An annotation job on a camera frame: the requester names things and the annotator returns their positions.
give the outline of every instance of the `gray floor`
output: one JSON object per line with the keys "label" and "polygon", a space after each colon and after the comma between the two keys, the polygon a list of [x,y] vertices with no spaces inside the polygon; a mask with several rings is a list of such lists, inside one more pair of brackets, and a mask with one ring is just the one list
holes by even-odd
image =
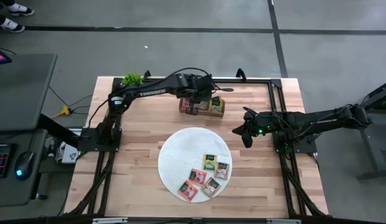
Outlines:
{"label": "gray floor", "polygon": [[[271,28],[264,0],[20,0],[36,15],[17,19],[26,25]],[[386,0],[274,0],[280,29],[386,30]],[[289,77],[298,78],[307,112],[360,101],[386,82],[386,35],[281,35]],[[92,93],[98,75],[150,70],[166,75],[196,66],[215,76],[280,77],[273,34],[166,32],[0,32],[0,46],[19,54],[59,56],[51,86],[67,102]],[[44,113],[62,106],[49,93]],[[86,116],[59,118],[66,126]],[[356,181],[370,162],[359,132],[340,129],[317,141],[321,178],[329,213],[335,217],[386,222],[386,178]],[[46,202],[21,212],[1,208],[0,219],[56,215],[70,177],[47,178]]]}

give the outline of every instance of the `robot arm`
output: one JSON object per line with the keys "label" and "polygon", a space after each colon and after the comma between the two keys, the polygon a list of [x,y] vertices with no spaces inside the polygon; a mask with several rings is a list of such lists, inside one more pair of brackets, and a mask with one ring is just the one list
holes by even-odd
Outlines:
{"label": "robot arm", "polygon": [[216,90],[210,75],[175,74],[157,82],[118,86],[108,95],[108,111],[96,128],[99,144],[111,144],[113,126],[136,98],[169,93],[177,98],[187,98],[193,103],[211,99]]}
{"label": "robot arm", "polygon": [[337,128],[364,129],[371,124],[363,107],[345,105],[341,108],[315,113],[261,112],[244,108],[244,124],[232,132],[242,136],[245,147],[252,146],[252,137],[284,132],[286,139],[296,141],[312,134]]}

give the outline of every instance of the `white shoe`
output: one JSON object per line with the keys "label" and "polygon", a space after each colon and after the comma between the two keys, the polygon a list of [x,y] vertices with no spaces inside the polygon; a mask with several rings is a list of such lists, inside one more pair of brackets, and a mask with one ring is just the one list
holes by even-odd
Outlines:
{"label": "white shoe", "polygon": [[19,5],[18,3],[14,3],[12,6],[6,6],[7,10],[12,16],[32,16],[34,15],[34,10],[29,9],[25,6]]}
{"label": "white shoe", "polygon": [[21,26],[8,18],[6,18],[5,22],[1,25],[1,28],[14,33],[20,33],[26,29],[24,26]]}

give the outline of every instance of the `rgb keyboard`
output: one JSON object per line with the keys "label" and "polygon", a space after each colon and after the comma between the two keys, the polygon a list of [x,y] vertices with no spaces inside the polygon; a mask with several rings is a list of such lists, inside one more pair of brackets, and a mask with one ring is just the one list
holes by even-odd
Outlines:
{"label": "rgb keyboard", "polygon": [[6,177],[7,165],[9,165],[9,158],[11,155],[10,144],[0,144],[0,178]]}

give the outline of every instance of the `potted plant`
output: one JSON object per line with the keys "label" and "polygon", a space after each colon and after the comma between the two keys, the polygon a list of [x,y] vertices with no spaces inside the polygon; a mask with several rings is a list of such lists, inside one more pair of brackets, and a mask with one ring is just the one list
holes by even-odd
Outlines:
{"label": "potted plant", "polygon": [[143,82],[143,78],[139,73],[127,73],[122,81],[124,86],[127,85],[140,85]]}

